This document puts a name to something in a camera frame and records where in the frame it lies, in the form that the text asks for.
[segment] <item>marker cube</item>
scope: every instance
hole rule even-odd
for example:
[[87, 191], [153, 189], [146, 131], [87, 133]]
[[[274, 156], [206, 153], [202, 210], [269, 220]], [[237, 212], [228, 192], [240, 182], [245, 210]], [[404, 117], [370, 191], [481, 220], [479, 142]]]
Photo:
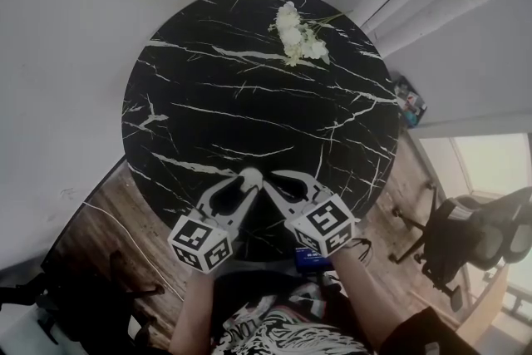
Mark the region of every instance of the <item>marker cube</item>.
[[296, 240], [324, 258], [355, 236], [355, 217], [338, 194], [286, 224]]
[[179, 218], [170, 232], [168, 243], [182, 264], [204, 274], [212, 271], [233, 253], [227, 231], [186, 216]]

